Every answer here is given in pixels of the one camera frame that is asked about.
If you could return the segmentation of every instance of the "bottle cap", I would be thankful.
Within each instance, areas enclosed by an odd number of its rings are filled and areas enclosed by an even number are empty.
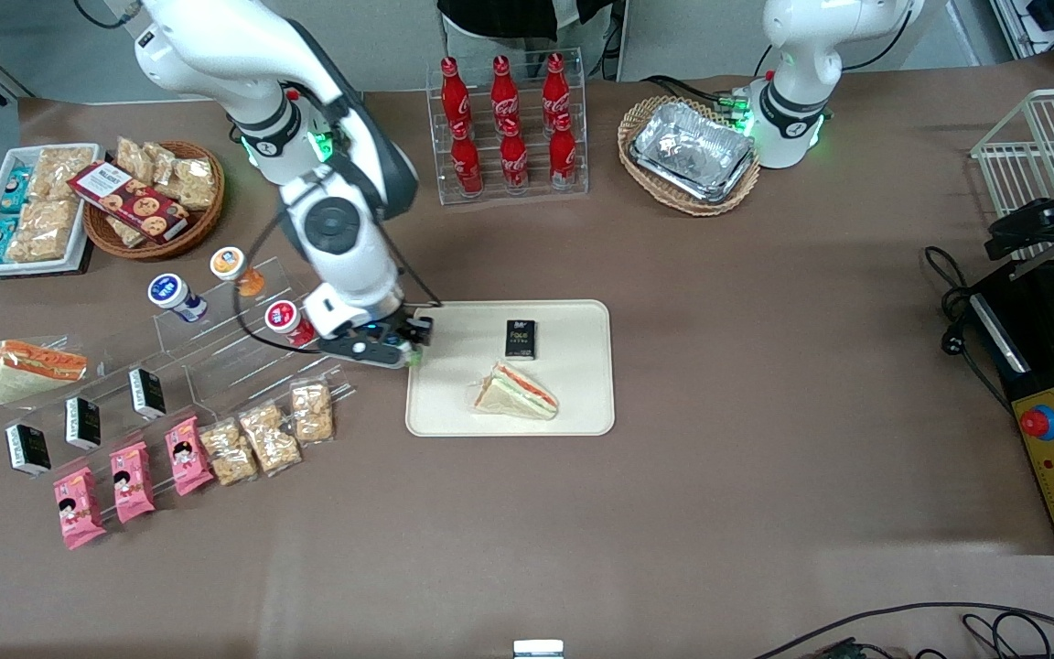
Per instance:
[[[247,271],[247,255],[237,247],[222,247],[210,258],[210,272],[221,280],[235,280]]]
[[[167,272],[154,276],[149,285],[149,301],[162,309],[173,309],[190,296],[190,288],[180,276]]]
[[[300,321],[304,321],[300,309],[290,301],[278,301],[268,306],[267,313],[262,317],[267,322],[267,326],[271,327],[272,332],[280,334],[292,332],[300,326]]]

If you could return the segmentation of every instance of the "red glass bottle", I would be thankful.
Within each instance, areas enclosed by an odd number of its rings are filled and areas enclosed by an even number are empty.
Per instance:
[[[527,191],[527,146],[519,136],[519,119],[503,120],[503,179],[509,195],[523,195]]]
[[[457,62],[453,58],[442,60],[442,108],[447,113],[447,123],[450,124],[451,133],[454,125],[462,124],[466,129],[466,135],[471,135],[469,91],[457,75]]]
[[[568,114],[568,79],[564,76],[564,55],[547,56],[547,79],[544,80],[544,136],[551,137],[555,117]]]
[[[551,134],[551,188],[569,191],[577,183],[577,138],[572,137],[572,116],[555,117],[555,133]]]
[[[490,109],[494,110],[494,129],[503,134],[505,122],[513,118],[519,122],[519,88],[510,79],[510,59],[506,55],[494,58],[494,83],[490,86]]]
[[[467,199],[482,195],[482,169],[477,163],[477,149],[469,139],[468,131],[463,124],[451,127],[453,147],[450,157],[454,162],[454,174],[461,183],[461,195]]]

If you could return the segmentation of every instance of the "brown table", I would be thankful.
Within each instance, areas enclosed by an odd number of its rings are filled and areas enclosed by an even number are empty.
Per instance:
[[[919,266],[937,243],[988,271],[968,150],[1041,86],[1054,58],[846,76],[806,161],[704,220],[657,205],[616,159],[616,123],[655,88],[589,86],[586,198],[450,210],[430,185],[424,97],[370,95],[426,179],[392,233],[440,295],[610,309],[614,429],[413,438],[406,374],[352,364],[344,441],[78,551],[0,439],[0,656],[456,658],[540,637],[569,656],[753,656],[912,600],[1054,614],[1054,543],[1020,442],[938,350],[941,286]],[[216,105],[25,100],[20,114],[25,142],[120,133],[216,151],[229,210],[173,263],[187,280],[210,280],[210,250],[274,212]],[[264,254],[302,268],[277,234]],[[163,269],[97,253],[77,278],[0,280],[0,337],[66,332],[72,313],[93,318],[79,333],[118,332],[150,316],[143,287]],[[846,631],[969,645],[951,613]]]

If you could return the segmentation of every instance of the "snack tray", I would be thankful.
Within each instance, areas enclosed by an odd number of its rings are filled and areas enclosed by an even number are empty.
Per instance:
[[[20,147],[7,151],[3,158],[3,167],[0,168],[0,201],[3,199],[3,189],[7,185],[7,176],[11,176],[12,169],[20,166],[35,167],[38,162],[38,153],[47,147],[87,147],[93,150],[94,161],[104,157],[104,148],[92,142],[71,142],[71,144],[47,144],[45,147]],[[20,276],[37,274],[61,274],[61,272],[72,272],[79,270],[80,258],[83,257],[87,244],[87,236],[84,233],[84,200],[79,199],[76,206],[76,217],[72,224],[72,234],[67,237],[67,247],[63,252],[63,258],[58,260],[43,260],[38,263],[4,263],[0,264],[0,276]]]
[[[269,259],[256,268],[267,283],[258,295],[241,297],[243,323],[255,335],[286,343],[285,337],[267,328],[264,313],[275,301],[298,303],[307,289],[289,279],[279,259]],[[0,441],[4,443],[5,428],[16,423],[42,430],[52,468],[33,480],[51,485],[76,468],[87,466],[96,476],[97,488],[112,488],[109,454],[143,440],[149,447],[156,496],[172,488],[163,438],[177,423],[197,416],[198,426],[208,426],[243,408],[284,398],[293,379],[323,376],[334,401],[352,393],[344,371],[330,355],[293,353],[248,336],[238,325],[236,294],[234,284],[223,280],[201,293],[209,309],[199,322],[184,323],[168,311],[151,318],[153,330],[141,324],[105,338],[99,347],[85,347],[89,354],[105,355],[91,360],[97,364],[97,372],[75,385],[18,401],[16,407],[0,406]],[[145,356],[135,357],[142,350]],[[160,379],[164,416],[149,420],[133,409],[129,389],[129,371],[133,368],[143,368]],[[72,396],[100,406],[100,446],[92,451],[63,442],[64,401]],[[99,497],[101,502],[113,500],[112,496]],[[101,509],[101,513],[110,518],[113,509]]]

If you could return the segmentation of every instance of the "white box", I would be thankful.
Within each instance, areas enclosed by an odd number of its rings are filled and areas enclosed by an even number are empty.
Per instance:
[[[20,147],[7,151],[3,158],[3,168],[0,168],[0,201],[3,200],[3,189],[7,185],[7,176],[11,176],[12,169],[23,163],[26,167],[35,167],[38,162],[38,153],[47,147],[91,147],[93,150],[93,161],[99,161],[104,157],[104,148],[92,142],[75,142],[74,144],[47,144],[45,147]],[[80,199],[80,205],[76,208],[76,217],[72,225],[72,236],[67,237],[67,248],[63,252],[63,258],[58,260],[45,260],[39,263],[4,263],[0,264],[0,276],[19,276],[28,274],[59,274],[59,272],[72,272],[79,270],[80,259],[83,258],[84,247],[86,247],[87,234],[84,233],[84,200]]]

